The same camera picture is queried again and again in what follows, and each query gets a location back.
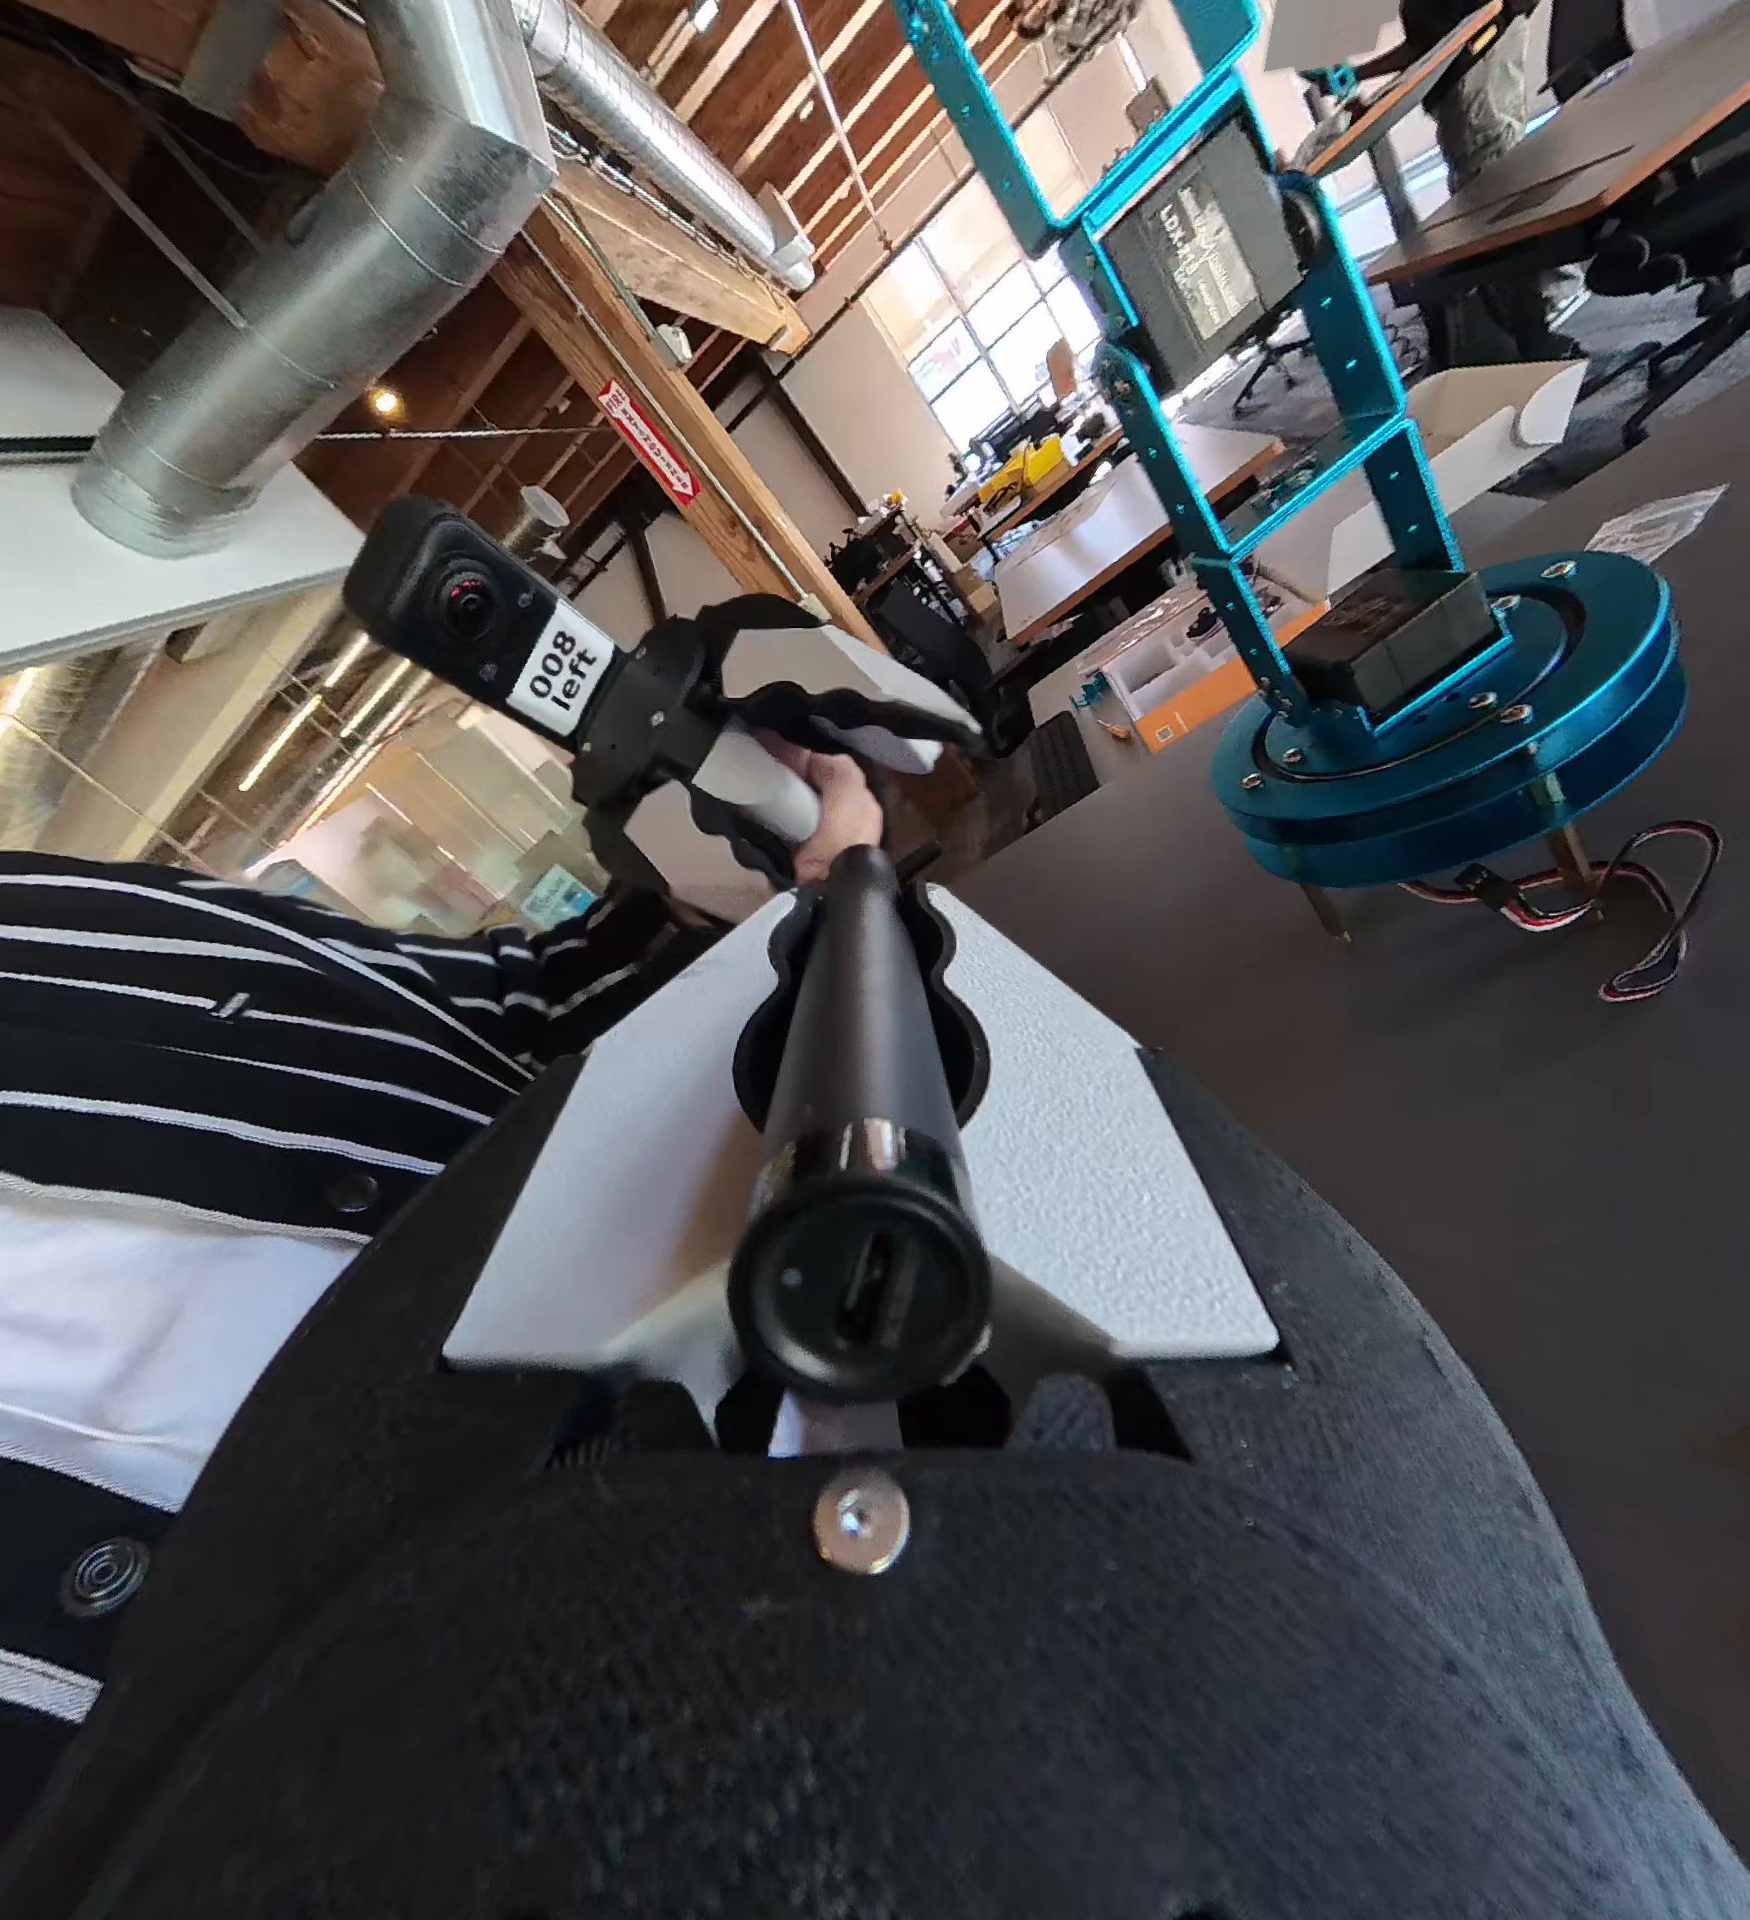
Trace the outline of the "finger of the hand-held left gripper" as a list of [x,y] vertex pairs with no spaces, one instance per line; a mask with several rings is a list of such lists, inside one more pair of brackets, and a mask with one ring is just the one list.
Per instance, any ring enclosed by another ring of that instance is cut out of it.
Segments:
[[943,748],[954,739],[954,707],[895,707],[875,713],[872,707],[814,707],[813,731],[825,749],[857,755],[904,776],[928,776]]
[[745,626],[722,659],[722,696],[759,731],[811,749],[825,749],[813,731],[814,707],[954,707],[960,749],[985,749],[977,718],[943,688],[847,636],[834,623],[806,626]]

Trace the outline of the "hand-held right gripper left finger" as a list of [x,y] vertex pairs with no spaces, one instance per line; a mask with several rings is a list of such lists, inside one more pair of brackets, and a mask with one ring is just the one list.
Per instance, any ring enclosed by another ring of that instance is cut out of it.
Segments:
[[792,906],[766,901],[587,1052],[448,1335],[451,1366],[745,1370],[727,1274],[761,1134],[734,1057]]

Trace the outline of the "black electric screwdriver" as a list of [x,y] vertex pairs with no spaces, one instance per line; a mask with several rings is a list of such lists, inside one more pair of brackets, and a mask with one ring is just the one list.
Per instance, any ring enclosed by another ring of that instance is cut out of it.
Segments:
[[988,1339],[965,1124],[991,1052],[954,955],[928,888],[875,846],[842,850],[768,939],[734,1057],[761,1161],[729,1307],[749,1365],[813,1401],[901,1401]]

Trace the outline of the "blue toy robot arm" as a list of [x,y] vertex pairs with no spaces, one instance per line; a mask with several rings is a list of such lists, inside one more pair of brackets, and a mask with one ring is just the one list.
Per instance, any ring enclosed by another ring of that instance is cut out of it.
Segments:
[[[1103,326],[1097,380],[1131,466],[1246,667],[1250,697],[1214,785],[1255,859],[1309,894],[1472,873],[1480,900],[1530,911],[1487,859],[1573,828],[1679,727],[1687,683],[1659,572],[1573,550],[1464,567],[1407,391],[1355,256],[1315,180],[1281,168],[1240,75],[1255,3],[1176,3],[1200,81],[1069,209],[1031,171],[952,3],[891,11],[1017,243],[1059,252]],[[1297,312],[1339,410],[1228,513],[1176,438],[1162,392],[1258,324]],[[1382,563],[1281,641],[1250,564],[1351,475],[1383,523]]]

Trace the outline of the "person's left forearm striped sleeve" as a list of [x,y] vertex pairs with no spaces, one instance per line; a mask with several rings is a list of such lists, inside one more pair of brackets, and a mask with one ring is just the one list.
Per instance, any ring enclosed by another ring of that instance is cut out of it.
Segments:
[[495,925],[394,945],[455,1021],[528,1069],[585,1052],[729,932],[695,907],[620,890],[549,932]]

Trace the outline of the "wood-edged office desk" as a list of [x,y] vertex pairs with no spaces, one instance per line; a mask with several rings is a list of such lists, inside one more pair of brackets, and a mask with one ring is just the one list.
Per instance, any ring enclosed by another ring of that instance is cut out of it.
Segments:
[[1750,3],[1663,38],[1564,102],[1364,268],[1406,289],[1536,254],[1750,112]]

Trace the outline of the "person's left hand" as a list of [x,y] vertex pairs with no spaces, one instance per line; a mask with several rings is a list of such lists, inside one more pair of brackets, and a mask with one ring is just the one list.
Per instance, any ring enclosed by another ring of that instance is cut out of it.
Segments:
[[884,804],[857,758],[792,744],[779,753],[817,803],[817,828],[792,850],[797,884],[822,882],[844,850],[884,845]]

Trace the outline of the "black office chair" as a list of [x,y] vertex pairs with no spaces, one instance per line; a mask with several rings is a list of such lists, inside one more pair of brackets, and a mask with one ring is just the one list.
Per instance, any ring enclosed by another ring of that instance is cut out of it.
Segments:
[[939,611],[910,578],[878,588],[865,617],[894,658],[950,692],[977,718],[997,758],[1017,751],[1035,727],[1031,689],[1046,673],[1041,659],[992,667],[982,644]]
[[1697,309],[1703,323],[1750,309],[1750,183],[1631,195],[1599,221],[1583,279],[1599,299],[1716,288]]

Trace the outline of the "red and white sign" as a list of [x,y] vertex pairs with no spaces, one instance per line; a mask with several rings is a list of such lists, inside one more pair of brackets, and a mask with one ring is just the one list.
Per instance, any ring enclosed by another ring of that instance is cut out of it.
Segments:
[[695,467],[623,380],[612,377],[603,383],[597,409],[675,507],[686,507],[699,497],[702,483]]

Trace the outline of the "white table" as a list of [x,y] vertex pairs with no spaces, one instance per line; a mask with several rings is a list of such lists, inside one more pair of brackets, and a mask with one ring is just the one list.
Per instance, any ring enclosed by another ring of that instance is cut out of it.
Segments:
[[[1176,422],[1174,438],[1210,502],[1250,488],[1284,452],[1279,436],[1242,427]],[[1174,545],[1169,512],[1144,466],[1131,453],[998,564],[994,588],[1011,644],[1029,644],[1129,567]]]

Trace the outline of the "wooden beam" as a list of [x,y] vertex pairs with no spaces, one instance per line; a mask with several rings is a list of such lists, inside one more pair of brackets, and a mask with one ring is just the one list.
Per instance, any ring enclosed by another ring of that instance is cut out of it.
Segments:
[[678,513],[738,586],[822,611],[849,636],[888,649],[555,197],[507,245],[495,279],[596,406],[618,377],[695,467],[702,493]]

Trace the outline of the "orange and white box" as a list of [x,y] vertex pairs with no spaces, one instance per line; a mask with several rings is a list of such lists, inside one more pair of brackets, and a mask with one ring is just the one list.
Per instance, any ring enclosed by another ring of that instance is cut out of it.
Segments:
[[1151,612],[1138,636],[1103,664],[1103,680],[1140,748],[1164,751],[1209,720],[1240,707],[1258,682],[1225,624],[1191,634],[1191,601]]

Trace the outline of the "white cardboard box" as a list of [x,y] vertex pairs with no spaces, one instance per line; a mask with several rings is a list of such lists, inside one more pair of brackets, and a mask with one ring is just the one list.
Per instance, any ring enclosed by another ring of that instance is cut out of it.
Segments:
[[[1485,540],[1507,510],[1480,499],[1564,439],[1592,366],[1583,357],[1440,371],[1410,386],[1424,460],[1461,546]],[[1323,588],[1339,591],[1391,557],[1365,467],[1317,504],[1327,515]]]

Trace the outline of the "clear plastic bag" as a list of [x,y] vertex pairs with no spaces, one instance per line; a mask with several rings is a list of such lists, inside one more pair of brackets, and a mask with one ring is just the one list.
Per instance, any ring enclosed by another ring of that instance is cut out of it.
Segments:
[[1726,492],[1728,485],[1714,485],[1633,505],[1626,513],[1607,517],[1583,542],[1583,550],[1626,557],[1654,569],[1666,552],[1703,525]]

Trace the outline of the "silver metal air duct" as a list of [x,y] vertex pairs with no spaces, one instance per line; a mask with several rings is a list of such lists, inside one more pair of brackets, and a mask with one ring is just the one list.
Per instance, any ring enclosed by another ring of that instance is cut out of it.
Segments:
[[814,247],[575,3],[363,5],[381,98],[347,164],[117,401],[72,482],[155,558],[233,540],[277,474],[488,275],[553,189],[544,105],[795,292]]

